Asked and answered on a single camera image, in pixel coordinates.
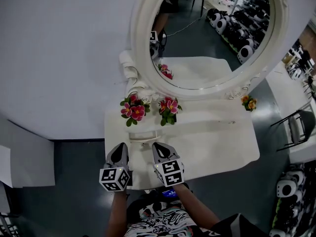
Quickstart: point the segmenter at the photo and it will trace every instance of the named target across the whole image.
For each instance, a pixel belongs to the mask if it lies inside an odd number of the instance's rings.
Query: metal chair leg
[[[284,119],[281,119],[280,121],[275,122],[274,124],[270,125],[270,127],[273,126],[273,125],[275,125],[275,124],[278,124],[278,123],[283,123],[283,122],[286,121],[289,117],[294,116],[294,115],[298,114],[299,112],[300,112],[300,110],[297,110],[296,112],[294,112],[294,113],[292,113],[291,115],[285,117]]]
[[[192,3],[192,7],[191,8],[193,8],[193,5],[194,5],[194,2],[195,2],[196,0],[193,0],[193,3]]]
[[[203,7],[204,7],[204,0],[202,0],[202,6],[201,6],[201,17],[203,15]]]
[[[304,142],[305,142],[305,141],[301,141],[301,142],[297,143],[296,145],[291,145],[291,146],[288,146],[288,147],[285,147],[285,148],[280,148],[280,149],[277,150],[277,152],[278,152],[278,151],[281,151],[281,150],[284,150],[284,149],[288,149],[288,148],[295,147],[295,146],[300,145],[300,144],[302,144],[302,143],[304,143]]]

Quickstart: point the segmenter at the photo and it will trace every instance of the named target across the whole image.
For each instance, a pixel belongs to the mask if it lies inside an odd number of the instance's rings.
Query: person
[[[177,198],[151,191],[126,209],[126,190],[113,199],[107,237],[216,236],[211,228],[220,222],[184,184],[173,186]]]
[[[157,32],[159,41],[162,40],[162,30],[168,21],[169,14],[176,13],[178,10],[178,0],[163,0],[153,24],[153,31]]]

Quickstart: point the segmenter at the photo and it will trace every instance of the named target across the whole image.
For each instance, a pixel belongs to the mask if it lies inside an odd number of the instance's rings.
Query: small screen
[[[176,192],[174,191],[174,189],[171,189],[171,190],[162,192],[162,195],[163,195],[164,197],[166,197],[166,198],[176,198],[176,197],[177,197],[177,194],[176,194]]]

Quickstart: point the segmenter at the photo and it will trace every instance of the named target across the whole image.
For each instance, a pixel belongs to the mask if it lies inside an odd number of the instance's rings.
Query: patterned shirt
[[[129,226],[125,237],[193,237],[219,236],[199,228],[177,200],[171,203],[155,202],[139,211],[141,222]]]

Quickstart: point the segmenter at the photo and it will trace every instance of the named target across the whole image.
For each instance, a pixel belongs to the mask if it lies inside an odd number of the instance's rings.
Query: white table surface
[[[155,62],[166,64],[174,77],[172,80],[163,78],[181,88],[206,88],[213,81],[232,73],[226,60],[207,56],[163,57]]]
[[[177,123],[158,131],[163,133],[158,141],[176,149],[185,167],[185,180],[239,169],[259,158],[250,113],[240,100],[185,102],[181,106],[183,112],[177,115]],[[128,134],[161,129],[160,119],[159,115],[147,115],[137,126],[126,127],[119,111],[105,116],[106,154],[121,142],[129,149],[128,165],[133,170],[133,186],[129,189],[162,185],[154,173],[151,146],[131,143]]]

